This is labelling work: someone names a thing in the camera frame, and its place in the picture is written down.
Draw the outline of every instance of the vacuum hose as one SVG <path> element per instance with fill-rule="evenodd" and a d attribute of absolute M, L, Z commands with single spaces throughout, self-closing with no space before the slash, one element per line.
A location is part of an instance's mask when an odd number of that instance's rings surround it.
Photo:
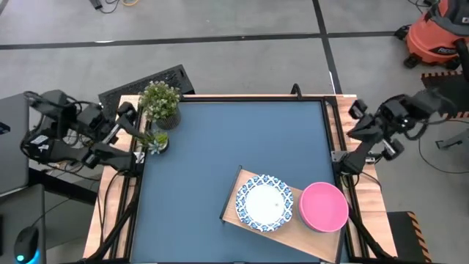
<path fill-rule="evenodd" d="M 462 74 L 466 81 L 469 81 L 469 51 L 466 42 L 463 38 L 460 38 L 454 41 L 453 44 L 456 46 L 456 51 L 461 61 Z"/>

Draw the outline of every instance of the wooden table frame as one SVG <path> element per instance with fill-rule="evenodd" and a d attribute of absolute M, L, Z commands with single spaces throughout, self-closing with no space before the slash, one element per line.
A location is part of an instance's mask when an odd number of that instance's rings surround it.
<path fill-rule="evenodd" d="M 297 101 L 297 100 L 311 100 L 312 98 L 322 98 L 324 104 L 323 114 L 328 135 L 331 135 L 329 147 L 331 150 L 354 150 L 360 142 L 350 139 L 344 132 L 353 128 L 356 120 L 353 120 L 349 114 L 348 109 L 356 100 L 354 95 L 302 95 L 298 90 L 294 89 L 292 95 L 184 95 L 183 101 L 185 102 L 234 102 L 234 101 Z M 120 104 L 123 102 L 131 102 L 136 108 L 139 101 L 138 95 L 123 95 Z M 147 127 L 147 122 L 144 117 L 140 123 L 141 131 Z M 130 149 L 132 136 L 126 134 L 124 131 L 118 133 L 119 141 L 114 145 L 116 148 L 128 151 Z M 132 151 L 138 150 L 139 146 L 132 146 Z M 366 165 L 364 171 L 377 179 L 374 166 Z M 111 167 L 105 167 L 103 176 L 100 183 L 99 199 L 101 204 L 104 203 L 104 195 L 114 176 L 115 171 Z M 107 237 L 112 227 L 115 225 L 117 217 L 128 205 L 135 186 L 140 184 L 140 180 L 124 179 L 124 177 L 117 177 L 113 185 L 109 189 L 108 204 L 106 206 L 106 221 L 104 223 L 104 236 Z M 383 196 L 380 187 L 371 179 L 362 177 L 358 185 L 354 188 L 345 188 L 341 186 L 342 191 L 345 193 L 346 198 L 352 204 L 354 210 L 359 209 L 360 217 L 372 234 L 374 239 L 384 248 L 387 253 L 392 256 L 397 256 L 394 240 L 391 234 L 388 217 L 386 214 Z M 106 258 L 123 258 L 130 257 L 131 244 L 133 239 L 133 230 L 135 226 L 136 213 L 130 217 L 125 226 L 122 228 L 118 240 L 109 250 Z M 347 251 L 349 257 L 373 257 L 369 249 L 363 243 L 361 236 L 357 233 L 355 226 L 349 221 L 347 225 Z M 92 255 L 100 245 L 100 223 L 98 206 L 95 206 L 89 235 L 84 250 L 84 257 Z"/>

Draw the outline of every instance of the table leg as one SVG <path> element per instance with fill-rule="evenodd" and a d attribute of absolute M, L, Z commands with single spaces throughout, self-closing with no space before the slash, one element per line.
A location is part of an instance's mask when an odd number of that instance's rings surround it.
<path fill-rule="evenodd" d="M 95 205 L 97 194 L 87 188 L 57 179 L 44 172 L 29 168 L 29 185 L 42 184 L 44 189 L 53 194 L 68 197 L 75 201 Z"/>

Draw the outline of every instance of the blue table surface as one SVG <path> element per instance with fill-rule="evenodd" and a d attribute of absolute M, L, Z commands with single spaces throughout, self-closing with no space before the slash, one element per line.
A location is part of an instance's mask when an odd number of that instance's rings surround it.
<path fill-rule="evenodd" d="M 180 111 L 169 149 L 145 164 L 132 263 L 319 261 L 219 216 L 238 165 L 299 189 L 333 184 L 320 103 L 181 103 Z"/>

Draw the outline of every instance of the orange shop vacuum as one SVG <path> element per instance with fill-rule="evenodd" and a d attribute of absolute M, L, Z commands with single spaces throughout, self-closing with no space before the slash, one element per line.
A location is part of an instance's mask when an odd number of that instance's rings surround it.
<path fill-rule="evenodd" d="M 431 4 L 427 12 L 412 25 L 402 26 L 394 36 L 405 40 L 409 57 L 404 65 L 418 63 L 442 65 L 456 70 L 460 65 L 469 81 L 469 0 L 440 0 Z"/>

